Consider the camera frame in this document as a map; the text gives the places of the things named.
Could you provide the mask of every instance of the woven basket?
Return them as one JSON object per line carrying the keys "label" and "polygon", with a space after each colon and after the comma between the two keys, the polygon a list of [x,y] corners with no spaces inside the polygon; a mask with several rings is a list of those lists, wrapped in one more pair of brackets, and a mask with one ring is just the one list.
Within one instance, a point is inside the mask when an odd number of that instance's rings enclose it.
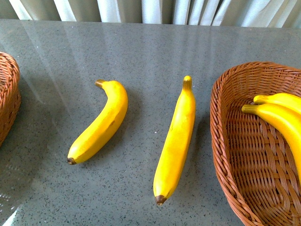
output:
{"label": "woven basket", "polygon": [[227,200],[248,226],[300,226],[301,188],[279,131],[241,107],[258,94],[301,97],[301,70],[272,62],[228,69],[214,83],[210,130],[214,166]]}
{"label": "woven basket", "polygon": [[15,59],[0,52],[0,145],[8,135],[19,110],[19,79],[20,71]]}

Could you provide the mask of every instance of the table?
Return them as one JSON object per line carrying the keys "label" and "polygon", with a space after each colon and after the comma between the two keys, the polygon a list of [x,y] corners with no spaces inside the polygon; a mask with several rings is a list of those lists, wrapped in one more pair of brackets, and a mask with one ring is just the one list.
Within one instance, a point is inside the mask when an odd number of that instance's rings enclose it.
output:
{"label": "table", "polygon": [[[300,43],[297,29],[0,20],[22,97],[0,148],[1,224],[242,225],[215,174],[211,88],[245,62],[301,68]],[[179,185],[160,207],[153,176],[187,74],[195,127]],[[107,100],[97,79],[125,86],[128,112],[101,151],[69,165],[70,145]]]}

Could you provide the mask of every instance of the brown wicker basket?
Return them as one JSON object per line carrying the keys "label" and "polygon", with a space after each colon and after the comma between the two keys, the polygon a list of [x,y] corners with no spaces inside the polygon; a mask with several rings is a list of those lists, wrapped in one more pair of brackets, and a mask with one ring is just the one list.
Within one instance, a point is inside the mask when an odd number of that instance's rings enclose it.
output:
{"label": "brown wicker basket", "polygon": [[241,112],[255,95],[278,92],[301,97],[301,70],[272,62],[238,65],[219,77],[211,93],[216,175],[248,226],[301,225],[301,188],[288,144],[258,116]]}
{"label": "brown wicker basket", "polygon": [[15,59],[0,52],[0,145],[13,125],[21,103],[18,89],[19,66]]}

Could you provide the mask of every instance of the curved banana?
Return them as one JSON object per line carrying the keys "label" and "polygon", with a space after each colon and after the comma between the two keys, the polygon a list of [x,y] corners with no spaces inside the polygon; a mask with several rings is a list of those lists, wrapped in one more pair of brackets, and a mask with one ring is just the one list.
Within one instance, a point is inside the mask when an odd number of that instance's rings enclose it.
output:
{"label": "curved banana", "polygon": [[153,189],[155,200],[162,205],[174,192],[184,167],[196,113],[192,78],[185,76],[174,115],[157,165]]}
{"label": "curved banana", "polygon": [[277,104],[244,105],[242,112],[256,114],[275,127],[286,139],[301,181],[301,116],[297,112]]}
{"label": "curved banana", "polygon": [[288,107],[301,114],[301,98],[293,94],[276,93],[270,96],[257,95],[254,97],[253,102],[256,104],[266,104],[266,103],[278,104],[278,105]]}
{"label": "curved banana", "polygon": [[97,80],[108,100],[97,118],[82,132],[70,147],[70,165],[84,162],[96,154],[115,134],[127,113],[127,92],[118,81]]}

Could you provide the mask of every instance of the speckled stone surface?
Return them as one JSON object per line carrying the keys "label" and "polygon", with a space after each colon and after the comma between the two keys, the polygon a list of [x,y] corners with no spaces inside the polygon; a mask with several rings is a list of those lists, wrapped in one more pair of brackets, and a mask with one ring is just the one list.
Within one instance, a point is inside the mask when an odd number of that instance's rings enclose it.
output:
{"label": "speckled stone surface", "polygon": [[[0,148],[0,223],[238,226],[216,178],[209,101],[215,80],[249,61],[301,68],[301,30],[0,20],[0,51],[21,71],[22,103]],[[172,197],[152,182],[185,75],[197,115]],[[89,161],[69,165],[74,139],[106,102],[95,80],[119,80],[129,108]]]}

